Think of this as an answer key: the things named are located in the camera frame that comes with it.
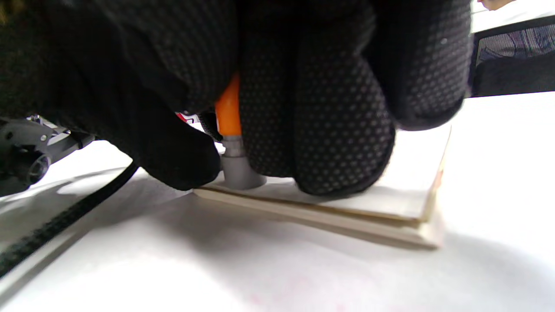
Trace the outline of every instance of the white table surface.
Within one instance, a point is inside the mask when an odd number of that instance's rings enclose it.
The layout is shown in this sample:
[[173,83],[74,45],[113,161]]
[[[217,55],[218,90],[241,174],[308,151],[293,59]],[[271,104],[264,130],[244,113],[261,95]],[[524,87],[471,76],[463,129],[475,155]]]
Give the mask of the white table surface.
[[[254,218],[142,172],[0,281],[0,309],[555,311],[554,118],[555,93],[467,101],[440,194],[440,250]],[[89,172],[129,161],[95,142],[47,178],[87,173],[81,159],[97,159]],[[0,222],[54,214],[115,173],[1,199]]]

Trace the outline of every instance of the orange handle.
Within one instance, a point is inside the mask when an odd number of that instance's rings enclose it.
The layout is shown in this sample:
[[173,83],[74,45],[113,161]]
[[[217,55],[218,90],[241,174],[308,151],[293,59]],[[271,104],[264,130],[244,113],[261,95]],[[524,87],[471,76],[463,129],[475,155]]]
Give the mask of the orange handle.
[[235,73],[216,103],[218,131],[223,136],[241,135],[239,119],[239,74]]

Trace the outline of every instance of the gray connector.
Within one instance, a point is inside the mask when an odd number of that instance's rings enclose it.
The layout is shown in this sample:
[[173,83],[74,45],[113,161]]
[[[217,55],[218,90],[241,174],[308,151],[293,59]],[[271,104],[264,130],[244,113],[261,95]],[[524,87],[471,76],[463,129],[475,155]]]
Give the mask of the gray connector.
[[242,136],[224,136],[221,143],[225,147],[225,153],[221,156],[221,166],[224,169],[226,187],[247,190],[266,184],[266,177],[250,167]]

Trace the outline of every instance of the black chair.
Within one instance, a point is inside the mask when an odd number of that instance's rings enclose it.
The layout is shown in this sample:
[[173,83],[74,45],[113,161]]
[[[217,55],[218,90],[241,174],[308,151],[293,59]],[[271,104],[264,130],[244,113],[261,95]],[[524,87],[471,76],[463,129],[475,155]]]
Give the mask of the black chair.
[[555,16],[474,34],[471,97],[555,91]]

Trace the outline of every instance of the dotted grip glove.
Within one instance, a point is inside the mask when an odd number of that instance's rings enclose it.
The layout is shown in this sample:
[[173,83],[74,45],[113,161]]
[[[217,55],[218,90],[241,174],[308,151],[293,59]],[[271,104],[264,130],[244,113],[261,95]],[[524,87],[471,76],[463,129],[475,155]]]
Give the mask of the dotted grip glove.
[[467,90],[468,0],[46,3],[58,80],[86,81],[44,110],[178,189],[212,181],[220,166],[210,137],[173,112],[200,114],[218,140],[211,112],[236,71],[251,166],[313,195],[371,186],[396,128],[447,122]]

